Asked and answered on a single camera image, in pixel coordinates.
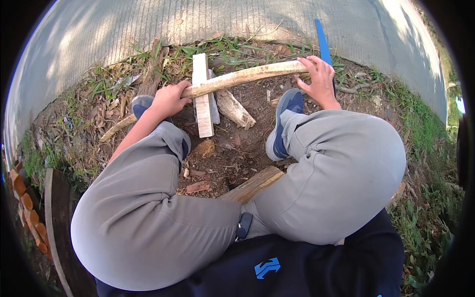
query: dry leaf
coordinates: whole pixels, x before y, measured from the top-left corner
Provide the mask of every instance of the dry leaf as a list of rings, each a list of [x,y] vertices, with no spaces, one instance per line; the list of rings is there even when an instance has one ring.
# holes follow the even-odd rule
[[[186,187],[187,194],[196,193],[204,190],[209,190],[208,181],[196,182]]]
[[[235,139],[235,141],[234,141],[234,144],[235,144],[236,146],[241,146],[241,137],[239,136],[239,134],[236,135],[236,139]]]
[[[251,39],[251,32],[249,31],[248,25],[246,25],[246,36],[247,36],[247,39]]]
[[[116,108],[118,105],[119,105],[119,98],[112,101],[112,103],[109,105],[109,110]]]

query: left hand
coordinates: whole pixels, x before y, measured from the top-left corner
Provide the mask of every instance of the left hand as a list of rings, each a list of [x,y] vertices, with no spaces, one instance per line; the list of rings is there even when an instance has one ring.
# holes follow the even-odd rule
[[[155,94],[151,109],[155,110],[163,118],[177,114],[186,104],[191,103],[189,98],[180,98],[183,90],[189,86],[191,84],[186,80],[182,80],[177,85],[164,86]]]

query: blue saw blade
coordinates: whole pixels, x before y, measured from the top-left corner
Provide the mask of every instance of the blue saw blade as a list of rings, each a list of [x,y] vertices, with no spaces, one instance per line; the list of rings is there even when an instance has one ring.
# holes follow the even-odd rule
[[[326,42],[325,33],[323,32],[322,23],[319,19],[315,19],[315,26],[317,27],[318,43],[320,45],[320,59],[332,65],[332,57],[330,56],[330,50],[328,49],[328,43]]]

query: grey pants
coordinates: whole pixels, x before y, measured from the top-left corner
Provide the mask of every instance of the grey pants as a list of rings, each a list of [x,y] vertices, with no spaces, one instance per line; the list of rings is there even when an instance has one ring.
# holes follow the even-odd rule
[[[177,195],[184,135],[162,122],[79,201],[71,239],[81,263],[110,286],[154,290],[219,258],[244,211],[254,214],[247,238],[273,233],[323,245],[351,235],[389,202],[406,168],[390,124],[343,110],[285,111],[281,119],[298,163],[246,205]]]

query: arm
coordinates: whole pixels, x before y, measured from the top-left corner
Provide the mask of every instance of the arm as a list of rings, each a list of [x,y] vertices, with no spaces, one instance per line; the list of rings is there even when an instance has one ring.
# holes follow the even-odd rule
[[[183,80],[177,85],[168,85],[158,90],[152,106],[143,113],[132,130],[122,140],[107,165],[126,148],[147,137],[166,117],[177,114],[185,104],[191,103],[191,99],[180,99],[183,90],[189,86],[191,86],[190,82]]]
[[[307,59],[298,58],[297,60],[307,67],[312,79],[312,83],[307,85],[297,77],[298,86],[323,109],[341,109],[333,90],[333,75],[335,74],[333,67],[316,56],[309,56]]]

